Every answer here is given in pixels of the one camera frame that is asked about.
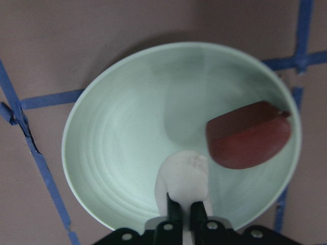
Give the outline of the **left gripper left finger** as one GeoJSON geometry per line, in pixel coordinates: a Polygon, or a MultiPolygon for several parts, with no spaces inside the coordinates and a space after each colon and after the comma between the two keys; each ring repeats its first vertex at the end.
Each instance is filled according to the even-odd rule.
{"type": "Polygon", "coordinates": [[[182,210],[179,203],[167,197],[167,215],[154,230],[153,244],[181,245],[182,244],[182,210]]]}

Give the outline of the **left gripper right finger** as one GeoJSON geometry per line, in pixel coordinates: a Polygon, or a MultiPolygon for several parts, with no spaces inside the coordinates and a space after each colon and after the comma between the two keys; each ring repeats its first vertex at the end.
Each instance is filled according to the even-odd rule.
{"type": "Polygon", "coordinates": [[[190,230],[194,244],[230,244],[227,229],[230,222],[222,217],[208,216],[203,202],[191,205],[190,230]]]}

